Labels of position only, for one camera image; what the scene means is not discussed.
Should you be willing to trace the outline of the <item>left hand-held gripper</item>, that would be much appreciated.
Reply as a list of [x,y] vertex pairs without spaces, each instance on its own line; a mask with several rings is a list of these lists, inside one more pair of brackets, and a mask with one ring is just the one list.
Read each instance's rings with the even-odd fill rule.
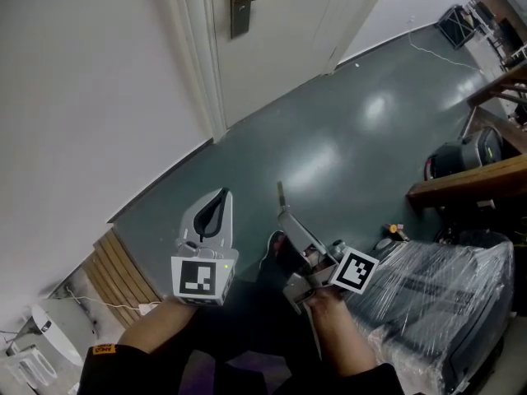
[[237,250],[230,249],[233,240],[231,191],[217,189],[191,205],[182,216],[180,238],[171,258],[173,296],[187,305],[223,306],[239,257]]

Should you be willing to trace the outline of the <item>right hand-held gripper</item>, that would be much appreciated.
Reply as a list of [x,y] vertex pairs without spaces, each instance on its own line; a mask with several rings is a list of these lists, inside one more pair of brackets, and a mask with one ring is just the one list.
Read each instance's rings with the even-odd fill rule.
[[298,252],[292,274],[282,291],[296,312],[322,288],[363,294],[379,261],[344,243],[335,241],[329,247],[316,238],[290,211],[284,209],[278,222]]

